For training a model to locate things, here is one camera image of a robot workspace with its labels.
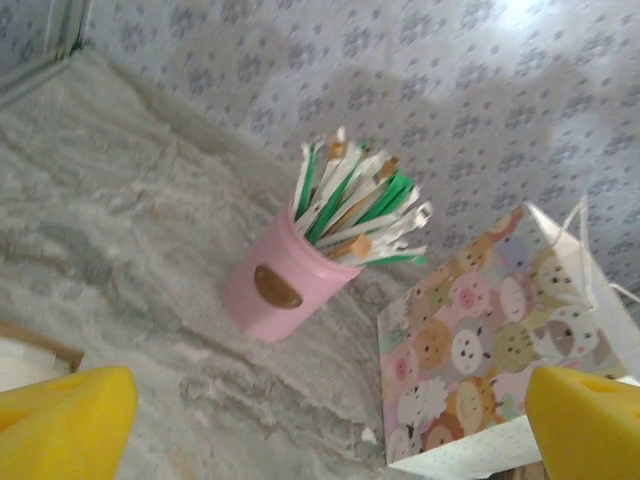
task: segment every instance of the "pink cup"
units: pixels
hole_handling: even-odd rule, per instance
[[[249,335],[277,342],[361,271],[328,260],[313,248],[296,229],[287,206],[231,272],[223,302]]]

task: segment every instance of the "yellow sponge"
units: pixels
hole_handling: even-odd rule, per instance
[[[0,478],[111,480],[136,404],[133,378],[124,367],[0,393]]]
[[[540,367],[525,405],[551,480],[640,478],[640,388]]]

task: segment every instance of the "floral wallpaper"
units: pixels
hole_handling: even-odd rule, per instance
[[[0,2],[0,75],[44,51],[50,0]]]
[[[85,36],[297,168],[344,124],[397,153],[453,254],[525,200],[590,200],[612,280],[640,272],[640,13],[626,0],[101,0]]]

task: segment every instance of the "oval label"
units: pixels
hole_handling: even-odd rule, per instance
[[[274,307],[297,308],[302,305],[300,294],[266,265],[258,265],[253,277],[258,293]]]

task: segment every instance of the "white gift bag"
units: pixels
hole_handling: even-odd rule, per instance
[[[566,227],[527,203],[380,314],[391,467],[462,480],[540,461],[523,405],[536,366],[637,384],[640,331]]]

